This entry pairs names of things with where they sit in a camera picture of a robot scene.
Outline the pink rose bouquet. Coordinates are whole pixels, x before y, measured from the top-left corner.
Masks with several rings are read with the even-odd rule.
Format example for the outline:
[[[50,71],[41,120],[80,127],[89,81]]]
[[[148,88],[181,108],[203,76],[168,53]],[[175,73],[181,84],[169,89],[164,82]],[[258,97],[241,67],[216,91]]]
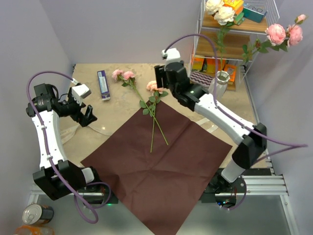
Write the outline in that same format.
[[[168,92],[164,90],[164,88],[158,88],[157,87],[157,81],[150,81],[146,89],[150,91],[151,96],[149,97],[149,108],[152,110],[152,114],[156,114],[156,105],[161,101],[160,99],[162,97],[166,97],[168,95]],[[151,148],[150,153],[153,151],[153,142],[154,142],[154,132],[155,132],[155,124],[156,121],[153,118],[153,126],[152,126],[152,138],[151,138]]]

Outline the beige printed ribbon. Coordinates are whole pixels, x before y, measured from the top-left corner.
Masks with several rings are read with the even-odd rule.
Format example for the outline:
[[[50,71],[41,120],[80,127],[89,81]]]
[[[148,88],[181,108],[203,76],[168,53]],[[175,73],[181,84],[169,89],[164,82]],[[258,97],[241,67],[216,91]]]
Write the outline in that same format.
[[[213,133],[214,131],[216,131],[218,129],[218,126],[213,124],[207,118],[203,118],[201,120],[196,121],[196,124],[199,125],[200,127],[202,127],[203,129],[205,129],[209,133]],[[73,127],[70,127],[68,129],[61,131],[62,144],[65,144],[71,138],[73,138],[73,136],[76,134],[76,131],[78,128],[81,128],[81,126],[76,125],[76,126],[73,126]],[[88,126],[88,128],[101,134],[101,135],[107,136],[107,137],[110,137],[112,135],[112,132],[106,130],[106,128],[104,126],[102,126],[101,128],[95,128],[95,127]]]

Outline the pink rose stem two blooms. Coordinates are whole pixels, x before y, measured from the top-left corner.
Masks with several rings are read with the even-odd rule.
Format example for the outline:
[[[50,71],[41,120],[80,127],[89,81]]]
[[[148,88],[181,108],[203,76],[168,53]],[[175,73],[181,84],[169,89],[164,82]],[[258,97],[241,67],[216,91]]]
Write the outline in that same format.
[[[112,72],[112,78],[115,80],[115,82],[122,82],[121,86],[123,87],[130,87],[131,89],[134,90],[134,92],[137,94],[137,96],[139,97],[139,106],[142,109],[142,114],[143,115],[149,115],[152,114],[152,110],[149,108],[150,104],[149,104],[149,96],[148,100],[145,101],[143,96],[141,95],[141,93],[139,92],[139,90],[137,89],[137,85],[136,85],[136,78],[135,78],[135,74],[132,71],[122,71],[120,69],[116,69]],[[152,114],[154,120],[156,121],[155,127],[157,126],[166,145],[168,145],[168,141],[167,138],[159,124],[159,122],[157,121],[156,118],[156,114]]]

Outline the red wrapping paper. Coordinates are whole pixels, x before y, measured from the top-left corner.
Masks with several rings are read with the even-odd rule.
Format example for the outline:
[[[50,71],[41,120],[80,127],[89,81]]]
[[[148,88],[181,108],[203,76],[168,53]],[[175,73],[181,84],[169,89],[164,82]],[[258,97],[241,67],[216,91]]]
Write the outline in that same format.
[[[164,102],[138,110],[82,160],[152,233],[174,235],[231,150]]]

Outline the white rose stem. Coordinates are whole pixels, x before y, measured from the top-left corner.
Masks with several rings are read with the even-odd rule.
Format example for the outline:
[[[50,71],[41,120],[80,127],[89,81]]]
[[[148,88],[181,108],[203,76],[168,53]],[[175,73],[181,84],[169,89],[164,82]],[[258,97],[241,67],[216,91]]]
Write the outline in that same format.
[[[219,70],[222,71],[224,68],[223,53],[225,53],[224,39],[230,31],[230,27],[233,25],[235,11],[231,7],[225,6],[223,0],[207,0],[205,3],[205,11],[208,15],[213,16],[214,20],[220,26],[214,38],[214,42],[216,43],[217,50],[220,52]]]

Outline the pink rose stem three blooms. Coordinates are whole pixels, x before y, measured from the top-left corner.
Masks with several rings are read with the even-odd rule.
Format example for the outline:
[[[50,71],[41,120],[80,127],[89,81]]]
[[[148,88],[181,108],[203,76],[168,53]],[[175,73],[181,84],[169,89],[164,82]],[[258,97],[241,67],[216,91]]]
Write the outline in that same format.
[[[271,24],[266,28],[266,39],[256,39],[254,43],[243,45],[243,65],[247,64],[256,53],[269,53],[269,49],[288,52],[288,48],[298,45],[303,40],[303,29],[301,24],[308,15],[301,14],[294,20],[294,24],[284,28],[280,24]]]

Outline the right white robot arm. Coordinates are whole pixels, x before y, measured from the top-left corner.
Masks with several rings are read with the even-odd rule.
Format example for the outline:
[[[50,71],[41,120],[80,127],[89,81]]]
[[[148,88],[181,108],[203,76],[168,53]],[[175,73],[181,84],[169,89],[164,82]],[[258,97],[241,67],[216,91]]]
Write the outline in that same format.
[[[215,179],[215,184],[223,192],[235,187],[237,178],[256,163],[267,148],[265,135],[267,128],[259,123],[241,119],[235,113],[214,101],[213,94],[199,84],[192,84],[187,76],[183,61],[154,67],[156,83],[159,88],[169,89],[179,104],[189,108],[227,133],[237,144],[232,159]]]

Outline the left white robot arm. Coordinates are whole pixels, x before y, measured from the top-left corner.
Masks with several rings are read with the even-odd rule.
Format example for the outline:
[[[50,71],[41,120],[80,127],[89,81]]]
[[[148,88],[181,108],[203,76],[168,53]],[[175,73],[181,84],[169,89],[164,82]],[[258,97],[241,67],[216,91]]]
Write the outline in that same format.
[[[60,101],[58,90],[51,84],[34,87],[35,98],[28,104],[26,113],[31,117],[40,145],[40,170],[33,173],[35,184],[52,200],[57,200],[82,188],[96,192],[101,188],[101,180],[92,167],[80,168],[70,162],[63,149],[59,128],[61,117],[71,117],[73,121],[86,127],[97,120],[93,107],[83,99],[91,94],[90,89],[77,83],[69,89],[67,100]]]

